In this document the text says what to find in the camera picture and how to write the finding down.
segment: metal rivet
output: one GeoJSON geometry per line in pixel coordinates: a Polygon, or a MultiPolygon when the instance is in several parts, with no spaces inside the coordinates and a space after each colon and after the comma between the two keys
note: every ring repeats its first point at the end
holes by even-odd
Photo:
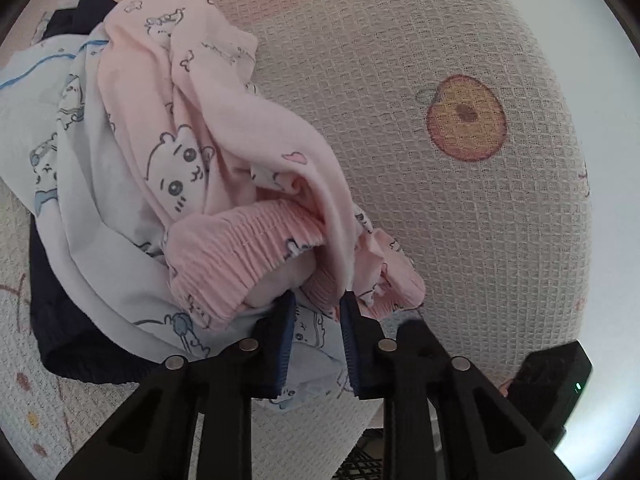
{"type": "Polygon", "coordinates": [[[253,352],[258,348],[258,342],[255,339],[248,337],[246,339],[242,339],[239,346],[243,352],[253,352]]]}
{"type": "Polygon", "coordinates": [[[398,348],[398,343],[396,343],[393,339],[381,339],[378,341],[378,348],[380,348],[383,352],[393,352],[398,348]]]}
{"type": "Polygon", "coordinates": [[[186,359],[181,355],[172,355],[164,361],[164,367],[169,370],[179,370],[184,366],[186,359]]]}
{"type": "Polygon", "coordinates": [[[471,368],[471,363],[466,357],[454,357],[451,360],[451,364],[456,370],[460,370],[461,372],[466,372],[471,368]]]}

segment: white garment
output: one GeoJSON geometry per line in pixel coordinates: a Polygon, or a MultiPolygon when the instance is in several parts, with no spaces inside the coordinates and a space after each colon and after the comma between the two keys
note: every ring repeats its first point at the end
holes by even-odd
{"type": "MultiPolygon", "coordinates": [[[[162,362],[212,356],[247,337],[269,306],[221,333],[194,324],[168,289],[164,229],[113,137],[97,87],[107,39],[49,38],[0,71],[0,177],[36,215],[49,263],[69,298],[113,342],[162,362]]],[[[340,325],[297,290],[283,393],[260,403],[287,412],[348,388],[340,325]]]]}

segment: pink garment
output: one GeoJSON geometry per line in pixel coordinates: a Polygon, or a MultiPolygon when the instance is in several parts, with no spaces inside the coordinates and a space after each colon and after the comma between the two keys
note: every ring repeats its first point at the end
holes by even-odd
{"type": "Polygon", "coordinates": [[[211,0],[126,0],[105,30],[100,92],[196,322],[220,330],[303,282],[325,310],[352,287],[369,315],[422,302],[409,260],[354,212],[324,138],[255,94],[254,36],[211,0]]]}

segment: black fabric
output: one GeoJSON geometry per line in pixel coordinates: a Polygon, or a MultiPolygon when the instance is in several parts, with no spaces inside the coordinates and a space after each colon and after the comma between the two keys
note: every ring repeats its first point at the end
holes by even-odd
{"type": "Polygon", "coordinates": [[[158,366],[116,345],[69,299],[51,270],[33,215],[29,260],[31,327],[47,370],[85,383],[122,384],[140,382],[158,366]]]}
{"type": "Polygon", "coordinates": [[[115,6],[113,0],[79,0],[75,9],[58,9],[49,20],[42,39],[60,34],[89,34],[115,6]]]}

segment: pink heart print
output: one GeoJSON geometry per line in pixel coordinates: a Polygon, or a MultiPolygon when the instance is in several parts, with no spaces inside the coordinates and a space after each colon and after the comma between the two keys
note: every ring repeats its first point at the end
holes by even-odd
{"type": "Polygon", "coordinates": [[[295,162],[297,164],[305,165],[308,161],[306,160],[306,156],[304,156],[300,152],[293,152],[288,154],[283,154],[282,158],[284,160],[288,160],[289,162],[295,162]]]}

